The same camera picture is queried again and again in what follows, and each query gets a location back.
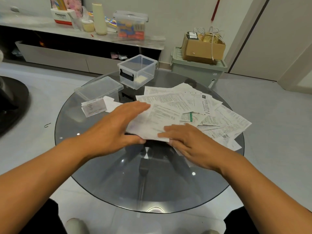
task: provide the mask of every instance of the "tall cylindrical bottle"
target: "tall cylindrical bottle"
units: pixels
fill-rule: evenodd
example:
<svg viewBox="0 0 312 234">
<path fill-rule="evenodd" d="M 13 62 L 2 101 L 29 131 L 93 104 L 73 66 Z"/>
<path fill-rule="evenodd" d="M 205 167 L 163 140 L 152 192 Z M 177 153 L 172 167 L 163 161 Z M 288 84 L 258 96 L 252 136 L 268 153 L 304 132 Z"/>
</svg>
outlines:
<svg viewBox="0 0 312 234">
<path fill-rule="evenodd" d="M 107 34 L 107 26 L 102 4 L 92 3 L 93 21 L 98 35 Z"/>
</svg>

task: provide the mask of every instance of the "forearm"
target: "forearm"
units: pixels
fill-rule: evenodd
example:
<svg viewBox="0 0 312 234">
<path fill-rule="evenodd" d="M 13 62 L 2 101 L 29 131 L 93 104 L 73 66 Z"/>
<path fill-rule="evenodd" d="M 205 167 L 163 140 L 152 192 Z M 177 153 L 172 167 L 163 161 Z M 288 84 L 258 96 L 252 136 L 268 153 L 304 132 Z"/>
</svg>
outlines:
<svg viewBox="0 0 312 234">
<path fill-rule="evenodd" d="M 86 162 L 65 140 L 46 153 L 0 176 L 0 230 L 18 233 L 52 193 Z"/>
<path fill-rule="evenodd" d="M 260 233 L 312 233 L 312 214 L 260 173 L 243 156 L 229 152 L 220 168 Z"/>
</svg>

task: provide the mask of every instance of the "round glass table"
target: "round glass table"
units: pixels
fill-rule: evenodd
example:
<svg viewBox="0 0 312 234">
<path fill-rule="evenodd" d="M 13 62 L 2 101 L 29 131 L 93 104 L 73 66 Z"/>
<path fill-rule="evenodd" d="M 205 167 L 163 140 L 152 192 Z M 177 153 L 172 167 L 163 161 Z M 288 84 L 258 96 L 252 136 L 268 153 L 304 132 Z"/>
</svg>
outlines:
<svg viewBox="0 0 312 234">
<path fill-rule="evenodd" d="M 120 82 L 119 72 L 116 71 L 88 83 L 105 76 Z M 180 74 L 156 70 L 154 79 L 146 85 L 172 88 L 180 83 L 187 83 L 210 94 L 230 108 L 213 90 Z M 125 86 L 119 92 L 119 101 L 131 102 L 136 95 L 143 94 L 144 87 L 134 90 Z M 64 103 L 55 125 L 55 144 L 84 133 L 107 114 L 102 112 L 86 118 L 81 110 L 82 102 L 84 100 L 74 93 Z M 237 152 L 244 155 L 243 134 L 236 138 L 236 142 L 242 146 Z M 195 208 L 212 200 L 228 187 L 226 180 L 218 173 L 197 166 L 189 167 L 185 158 L 179 156 L 171 146 L 153 140 L 92 159 L 78 169 L 72 178 L 100 200 L 124 209 L 151 213 L 172 213 Z"/>
</svg>

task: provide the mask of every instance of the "door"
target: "door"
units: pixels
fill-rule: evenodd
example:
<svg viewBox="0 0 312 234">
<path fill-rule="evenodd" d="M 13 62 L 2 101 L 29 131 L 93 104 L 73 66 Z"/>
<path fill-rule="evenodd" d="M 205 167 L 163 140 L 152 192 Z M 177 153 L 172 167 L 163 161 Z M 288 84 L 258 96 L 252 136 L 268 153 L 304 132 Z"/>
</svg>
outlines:
<svg viewBox="0 0 312 234">
<path fill-rule="evenodd" d="M 229 73 L 277 81 L 312 42 L 312 0 L 269 0 Z"/>
</svg>

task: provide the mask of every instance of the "tile floor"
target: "tile floor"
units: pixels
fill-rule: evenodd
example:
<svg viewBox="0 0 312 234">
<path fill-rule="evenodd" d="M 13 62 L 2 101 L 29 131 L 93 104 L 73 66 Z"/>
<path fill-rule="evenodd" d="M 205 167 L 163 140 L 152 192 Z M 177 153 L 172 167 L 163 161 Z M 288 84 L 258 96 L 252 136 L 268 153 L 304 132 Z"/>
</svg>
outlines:
<svg viewBox="0 0 312 234">
<path fill-rule="evenodd" d="M 59 110 L 73 89 L 91 77 L 3 63 L 0 75 L 24 82 L 31 94 L 25 117 L 0 138 L 0 174 L 54 146 Z M 234 111 L 253 124 L 244 133 L 245 156 L 294 199 L 312 210 L 312 95 L 288 92 L 276 82 L 225 74 L 215 87 Z M 138 214 L 102 202 L 69 178 L 51 196 L 61 220 L 78 217 L 91 234 L 100 233 L 223 233 L 223 219 L 240 206 L 231 187 L 212 201 L 175 214 Z"/>
</svg>

